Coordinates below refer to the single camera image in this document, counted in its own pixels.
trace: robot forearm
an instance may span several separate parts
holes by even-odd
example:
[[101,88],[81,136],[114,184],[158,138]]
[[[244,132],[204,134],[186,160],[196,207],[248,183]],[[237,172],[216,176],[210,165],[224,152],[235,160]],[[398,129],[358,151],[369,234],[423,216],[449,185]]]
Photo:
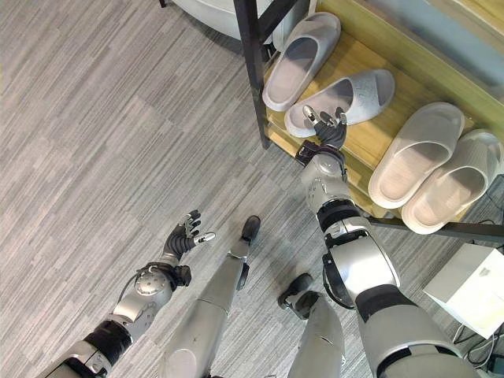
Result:
[[398,289],[398,275],[390,259],[351,200],[344,158],[338,150],[346,134],[341,109],[335,121],[327,114],[322,120],[306,108],[304,113],[322,140],[322,147],[311,146],[302,183],[328,248],[323,259],[324,278],[335,301],[357,310],[372,374],[476,377],[430,316]]
[[128,281],[133,290],[123,296],[112,313],[84,340],[75,343],[38,378],[105,377],[120,356],[150,327],[178,286],[188,286],[191,270],[178,266],[182,255],[213,233],[198,235],[199,213],[189,213],[172,231],[157,261],[150,262]]

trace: white slipper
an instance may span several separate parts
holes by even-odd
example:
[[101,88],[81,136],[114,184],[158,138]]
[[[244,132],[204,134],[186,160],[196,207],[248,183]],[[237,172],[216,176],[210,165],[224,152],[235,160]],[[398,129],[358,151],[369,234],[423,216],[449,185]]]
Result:
[[413,231],[431,234],[475,202],[504,164],[504,146],[490,132],[474,130],[458,142],[453,157],[435,170],[402,208]]
[[296,102],[334,50],[341,24],[332,13],[314,13],[292,30],[262,92],[265,104],[283,112]]
[[420,108],[402,126],[369,180],[369,197],[385,209],[406,203],[434,169],[446,163],[464,128],[464,114],[447,102]]
[[334,116],[339,106],[346,114],[347,124],[370,120],[384,111],[395,92],[395,81],[386,69],[370,69],[344,77],[324,90],[298,102],[285,113],[285,126],[299,138],[315,135],[313,125],[304,117],[302,107],[310,105],[318,113]]

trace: floor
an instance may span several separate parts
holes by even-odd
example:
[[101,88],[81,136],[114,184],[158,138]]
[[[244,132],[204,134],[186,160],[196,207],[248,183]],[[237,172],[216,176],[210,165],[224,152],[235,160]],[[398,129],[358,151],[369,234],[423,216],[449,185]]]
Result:
[[[34,376],[109,312],[131,274],[191,209],[216,240],[111,377],[152,377],[164,345],[246,217],[263,226],[213,374],[284,377],[304,324],[276,305],[300,272],[321,287],[322,234],[301,166],[260,147],[239,42],[176,6],[142,0],[5,0],[0,141],[1,376]],[[501,221],[504,180],[467,220]],[[422,287],[463,243],[377,229],[402,289],[452,336]],[[369,377],[355,315],[334,305],[345,377]]]

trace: wooden shelf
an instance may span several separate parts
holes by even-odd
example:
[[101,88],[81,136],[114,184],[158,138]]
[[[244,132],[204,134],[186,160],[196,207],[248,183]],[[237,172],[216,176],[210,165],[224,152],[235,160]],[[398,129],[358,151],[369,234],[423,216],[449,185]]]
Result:
[[[303,92],[300,100],[344,76],[366,69],[388,69],[395,77],[396,92],[391,104],[378,117],[350,126],[343,146],[352,195],[366,212],[375,217],[383,217],[390,211],[372,203],[367,192],[369,179],[398,130],[411,114],[429,102],[452,102],[470,116],[466,117],[465,128],[473,128],[476,122],[476,126],[486,126],[501,139],[504,137],[504,127],[500,121],[504,119],[504,105],[491,97],[485,88],[475,83],[472,78],[463,75],[451,62],[441,59],[409,35],[385,22],[362,2],[327,0],[319,5],[319,10],[336,14],[342,21],[343,33],[331,57]],[[371,49],[361,40],[357,40],[355,35],[351,35],[355,29],[351,23],[356,17],[359,17],[361,24],[368,27],[374,25],[376,28],[374,37],[370,31],[366,34],[360,29],[357,34],[367,43],[373,43],[373,38],[382,36],[382,42],[376,45],[379,44],[378,50],[385,55],[390,47],[384,49],[383,45],[396,44],[398,50],[395,55],[410,54],[406,65],[401,65],[401,58],[385,58],[374,50],[375,45],[369,45],[373,47]],[[431,71],[416,70],[417,65],[422,64]],[[474,101],[484,103],[475,108],[472,103]],[[266,128],[266,134],[275,144],[295,156],[304,139],[288,134],[284,125],[284,114],[267,109],[270,124]],[[393,214],[399,216],[400,212],[396,210]],[[459,220],[462,215],[459,214],[454,221]]]

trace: white box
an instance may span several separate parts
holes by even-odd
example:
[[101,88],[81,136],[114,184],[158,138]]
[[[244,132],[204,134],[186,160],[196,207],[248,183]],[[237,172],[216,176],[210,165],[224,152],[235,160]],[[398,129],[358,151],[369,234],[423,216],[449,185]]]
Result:
[[504,256],[495,248],[464,244],[424,293],[488,339],[504,323]]

